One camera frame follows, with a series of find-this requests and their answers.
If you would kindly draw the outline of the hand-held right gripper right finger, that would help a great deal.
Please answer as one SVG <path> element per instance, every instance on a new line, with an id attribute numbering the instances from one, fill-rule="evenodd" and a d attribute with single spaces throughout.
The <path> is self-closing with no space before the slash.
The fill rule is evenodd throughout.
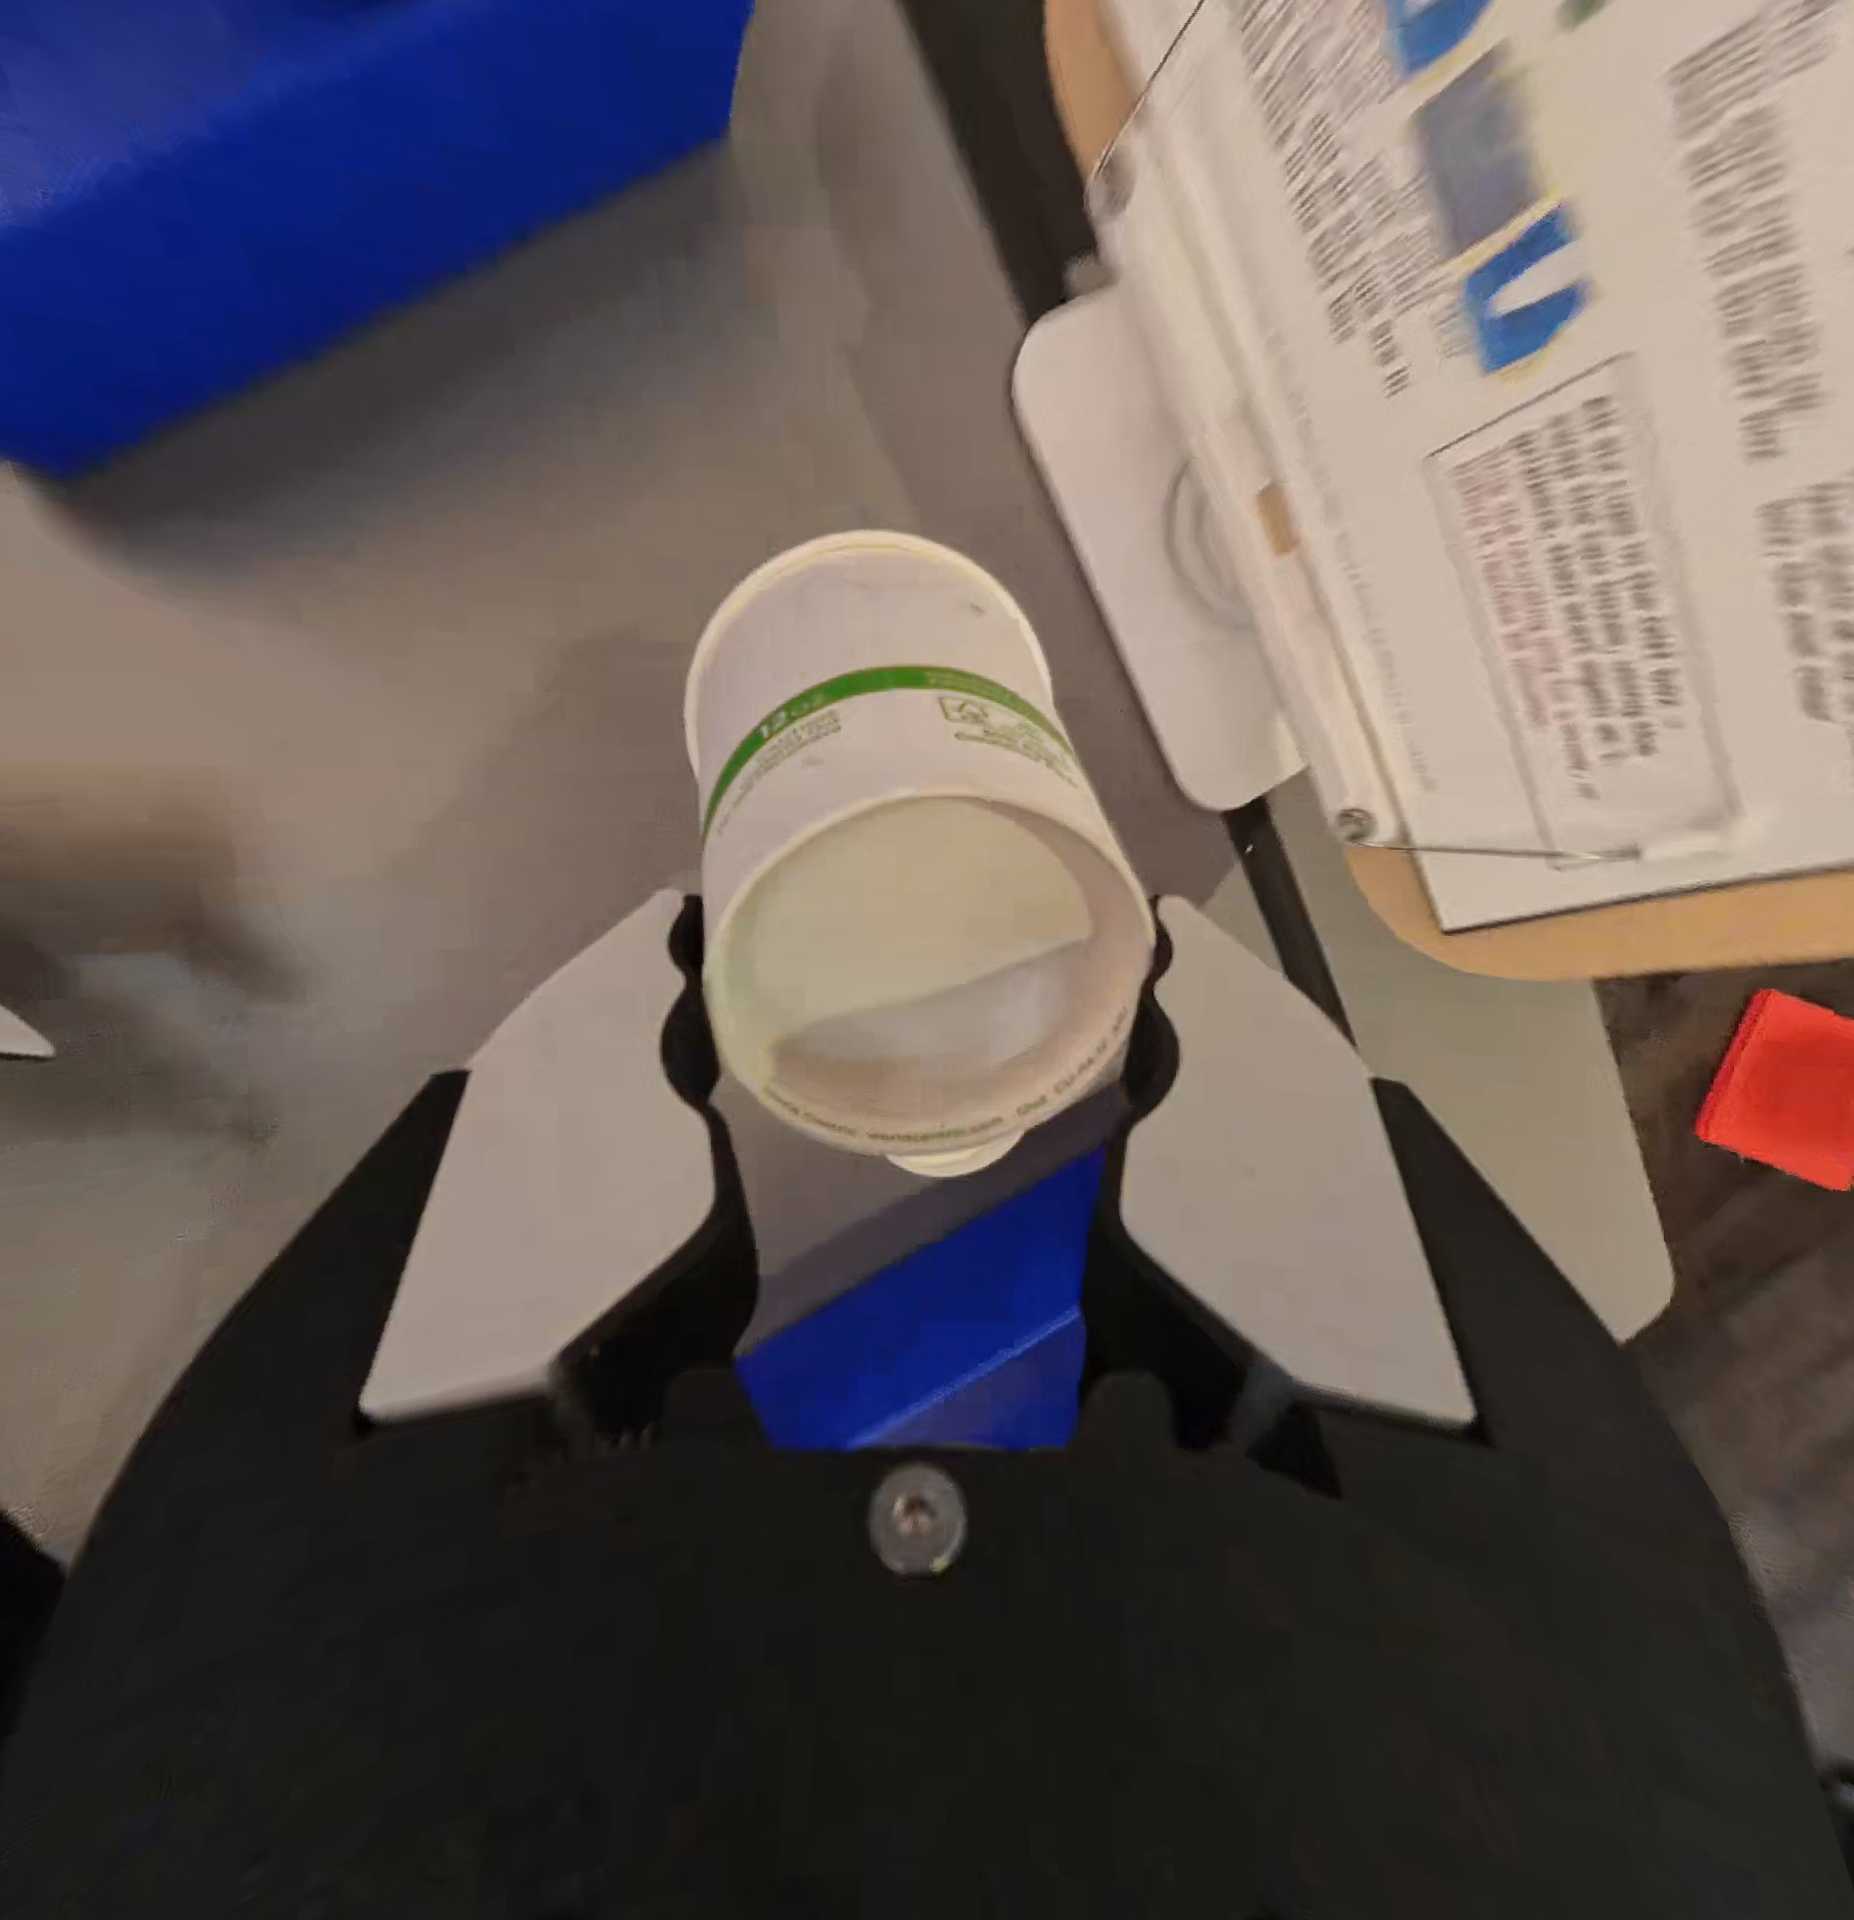
<path id="1" fill-rule="evenodd" d="M 1084 1397 L 1154 1386 L 1184 1452 L 1332 1421 L 1434 1444 L 1479 1410 L 1356 1045 L 1178 897 L 1154 907 L 1084 1264 Z"/>

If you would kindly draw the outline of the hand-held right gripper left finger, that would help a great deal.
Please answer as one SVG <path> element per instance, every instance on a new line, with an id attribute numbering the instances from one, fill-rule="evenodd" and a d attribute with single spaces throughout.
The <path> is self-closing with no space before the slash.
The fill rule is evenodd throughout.
<path id="1" fill-rule="evenodd" d="M 659 1419 L 734 1359 L 759 1303 L 737 1153 L 712 1105 L 697 897 L 656 894 L 470 1058 L 361 1386 L 378 1426 L 563 1399 Z"/>

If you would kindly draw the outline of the blue plastic bin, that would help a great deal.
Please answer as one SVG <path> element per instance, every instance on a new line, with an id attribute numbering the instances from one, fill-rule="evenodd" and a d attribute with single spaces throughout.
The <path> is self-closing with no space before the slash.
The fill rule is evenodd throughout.
<path id="1" fill-rule="evenodd" d="M 1062 1165 L 741 1355 L 767 1436 L 804 1452 L 1063 1447 L 1106 1158 Z"/>
<path id="2" fill-rule="evenodd" d="M 748 2 L 0 2 L 0 463 L 71 480 L 721 140 Z"/>

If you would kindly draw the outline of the instruction sheet on board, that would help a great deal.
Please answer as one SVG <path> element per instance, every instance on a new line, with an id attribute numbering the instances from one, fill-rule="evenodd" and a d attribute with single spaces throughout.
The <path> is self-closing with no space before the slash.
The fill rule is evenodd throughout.
<path id="1" fill-rule="evenodd" d="M 1043 64 L 1082 179 L 1136 103 L 1126 55 L 1098 2 L 1041 6 Z M 1854 957 L 1854 870 L 1588 907 L 1449 933 L 1405 851 L 1345 847 L 1346 876 L 1405 946 L 1455 972 L 1520 983 L 1594 983 L 1750 972 Z"/>

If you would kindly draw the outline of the orange traffic cone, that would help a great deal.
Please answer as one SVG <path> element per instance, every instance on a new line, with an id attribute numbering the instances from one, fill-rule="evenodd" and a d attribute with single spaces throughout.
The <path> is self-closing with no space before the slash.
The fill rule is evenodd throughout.
<path id="1" fill-rule="evenodd" d="M 1854 1188 L 1854 1020 L 1760 989 L 1703 1095 L 1699 1142 L 1809 1186 Z"/>

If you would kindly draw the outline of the white sign stand base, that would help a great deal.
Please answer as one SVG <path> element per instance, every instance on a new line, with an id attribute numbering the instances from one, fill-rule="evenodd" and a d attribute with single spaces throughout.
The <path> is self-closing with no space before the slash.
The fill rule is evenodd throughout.
<path id="1" fill-rule="evenodd" d="M 1115 285 L 1040 317 L 1010 373 L 1040 477 L 1181 792 L 1219 814 L 1303 770 L 1248 590 Z"/>

